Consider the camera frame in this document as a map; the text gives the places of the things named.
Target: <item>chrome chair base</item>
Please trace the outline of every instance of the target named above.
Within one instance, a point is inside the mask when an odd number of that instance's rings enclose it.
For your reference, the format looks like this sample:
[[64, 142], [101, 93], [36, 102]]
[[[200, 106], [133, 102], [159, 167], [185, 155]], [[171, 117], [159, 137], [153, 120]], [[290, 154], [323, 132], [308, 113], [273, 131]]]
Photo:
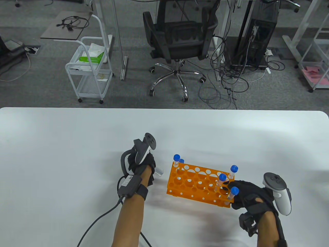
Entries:
[[181, 60], [175, 60], [174, 62], [174, 67], [171, 68], [165, 64], [161, 64], [161, 63], [156, 63], [153, 67], [151, 67], [149, 69], [149, 71], [153, 74], [154, 71], [155, 71], [155, 66], [158, 66], [158, 67], [161, 67], [161, 68], [164, 68], [168, 71], [170, 71], [170, 73], [160, 77], [159, 79], [157, 79], [155, 82], [153, 82], [151, 88], [150, 88], [150, 91], [149, 91], [149, 96], [154, 96], [154, 88], [156, 85], [159, 84], [159, 82], [162, 82], [163, 80], [167, 79], [168, 77], [170, 76], [176, 76], [179, 83], [181, 84], [181, 88], [183, 90], [183, 102], [186, 102], [189, 100], [189, 93], [188, 93], [188, 90], [187, 90], [187, 87], [181, 77], [181, 74], [195, 74], [195, 75], [200, 75], [201, 78], [199, 79], [199, 82], [200, 83], [204, 83], [206, 81], [206, 76], [199, 72], [199, 71], [183, 71], [181, 70], [181, 67], [184, 66], [184, 63], [185, 63], [185, 60], [184, 59], [181, 59]]

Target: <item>black glove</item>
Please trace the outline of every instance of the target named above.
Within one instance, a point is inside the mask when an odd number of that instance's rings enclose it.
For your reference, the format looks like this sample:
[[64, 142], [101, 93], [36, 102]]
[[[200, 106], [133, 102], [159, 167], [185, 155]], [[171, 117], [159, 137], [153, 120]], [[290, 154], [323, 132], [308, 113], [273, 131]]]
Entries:
[[[253, 183], [236, 180], [228, 184], [229, 189], [233, 186], [239, 189], [239, 194], [234, 197], [232, 203], [233, 209], [240, 209], [242, 207], [253, 216], [256, 223], [259, 222], [263, 214], [267, 211], [272, 211], [278, 215], [273, 201], [273, 191], [269, 188], [260, 188]], [[256, 198], [262, 199], [264, 202], [257, 202]]]
[[150, 166], [152, 169], [152, 174], [148, 181], [148, 186], [152, 185], [154, 180], [153, 174], [155, 169], [155, 161], [153, 155], [151, 153], [148, 153], [140, 165], [136, 164], [135, 157], [136, 157], [136, 153], [132, 153], [131, 155], [128, 156], [128, 164], [129, 164], [128, 170], [131, 170], [135, 175], [142, 175], [146, 167]]

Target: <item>gray carpet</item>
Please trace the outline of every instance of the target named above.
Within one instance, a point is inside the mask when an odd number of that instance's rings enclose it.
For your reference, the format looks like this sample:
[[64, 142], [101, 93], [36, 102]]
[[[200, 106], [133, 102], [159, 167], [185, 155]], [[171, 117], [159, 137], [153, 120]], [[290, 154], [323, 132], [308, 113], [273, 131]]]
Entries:
[[[154, 74], [148, 72], [148, 68], [155, 62], [164, 62], [162, 59], [153, 60], [149, 52], [145, 38], [142, 21], [142, 12], [150, 11], [155, 16], [155, 3], [136, 3], [129, 0], [116, 1], [120, 24], [121, 41], [124, 54], [128, 55], [128, 71], [125, 81], [120, 81], [121, 70], [117, 43], [115, 42], [111, 64], [116, 77], [112, 80], [108, 93], [104, 98], [104, 104], [100, 105], [97, 99], [84, 99], [78, 103], [68, 76], [64, 70], [65, 64], [73, 55], [77, 45], [73, 43], [54, 42], [41, 40], [39, 36], [44, 32], [51, 20], [61, 10], [86, 11], [88, 8], [83, 4], [57, 1], [50, 6], [50, 0], [27, 0], [22, 1], [22, 6], [16, 8], [14, 1], [0, 1], [0, 34], [3, 40], [14, 39], [27, 45], [42, 45], [37, 56], [30, 56], [31, 69], [20, 79], [14, 82], [0, 82], [0, 107], [105, 107], [105, 108], [190, 108], [209, 109], [207, 104], [198, 98], [200, 84], [198, 77], [184, 76], [183, 79], [189, 89], [189, 101], [181, 101], [182, 92], [175, 78], [160, 83], [155, 90], [155, 96], [148, 96], [148, 88], [157, 77], [166, 73], [163, 69], [157, 69]], [[302, 8], [299, 13], [291, 10], [282, 10], [279, 22], [269, 46], [285, 47], [281, 38], [282, 34], [293, 36], [305, 14], [309, 2], [300, 0]], [[225, 2], [221, 3], [217, 13], [222, 19]], [[104, 1], [104, 14], [107, 24], [107, 32], [115, 34], [113, 28], [112, 7], [109, 1]], [[310, 38], [315, 34], [316, 27], [320, 25], [327, 14], [327, 1], [323, 1], [317, 15], [312, 21], [310, 28], [301, 42], [300, 50], [306, 49]], [[237, 9], [233, 15], [230, 35], [238, 35], [246, 2], [241, 9]], [[100, 31], [97, 23], [91, 21], [90, 26], [83, 32], [84, 36], [99, 36]], [[209, 68], [209, 60], [190, 60], [199, 66]], [[250, 83], [247, 92], [236, 94], [236, 104], [239, 109], [263, 109], [263, 110], [320, 110], [329, 114], [329, 91], [315, 90], [307, 92], [305, 79], [298, 69], [294, 69], [294, 60], [282, 61], [286, 65], [284, 71], [272, 71], [265, 73], [264, 77]], [[28, 61], [12, 68], [10, 72], [1, 76], [3, 80], [9, 80], [19, 76], [28, 67]], [[188, 64], [184, 69], [193, 69]], [[213, 72], [206, 72], [210, 80], [220, 89], [223, 99], [220, 108], [234, 109], [225, 100], [226, 91], [220, 83], [215, 82]], [[248, 81], [261, 77], [263, 72], [255, 72], [243, 75]], [[207, 80], [204, 87], [211, 86]], [[245, 84], [236, 86], [236, 90], [242, 90]], [[204, 94], [211, 96], [213, 91], [205, 90]]]

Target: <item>label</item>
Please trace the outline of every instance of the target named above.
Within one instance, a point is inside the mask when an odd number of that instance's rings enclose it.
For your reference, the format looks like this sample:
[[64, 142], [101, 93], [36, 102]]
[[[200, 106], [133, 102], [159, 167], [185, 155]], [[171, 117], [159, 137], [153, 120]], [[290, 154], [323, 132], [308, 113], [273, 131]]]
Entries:
[[127, 184], [130, 182], [130, 180], [133, 178], [133, 176], [132, 175], [129, 175], [126, 179], [125, 179], [125, 181], [122, 183], [122, 185], [121, 186], [127, 186]]

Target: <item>test tube rack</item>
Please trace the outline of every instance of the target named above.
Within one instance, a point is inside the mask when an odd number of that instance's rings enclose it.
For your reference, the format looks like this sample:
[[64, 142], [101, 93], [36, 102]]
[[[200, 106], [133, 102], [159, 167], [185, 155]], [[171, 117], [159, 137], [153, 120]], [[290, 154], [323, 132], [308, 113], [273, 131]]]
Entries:
[[167, 185], [167, 194], [219, 207], [230, 207], [231, 204], [226, 205], [225, 202], [233, 203], [234, 198], [228, 200], [227, 196], [230, 189], [227, 185], [229, 182], [234, 181], [234, 178], [223, 183], [221, 188], [215, 192], [216, 183], [221, 173], [224, 173], [227, 177], [229, 175], [227, 172], [184, 163], [178, 163], [178, 167], [174, 167], [173, 162]]

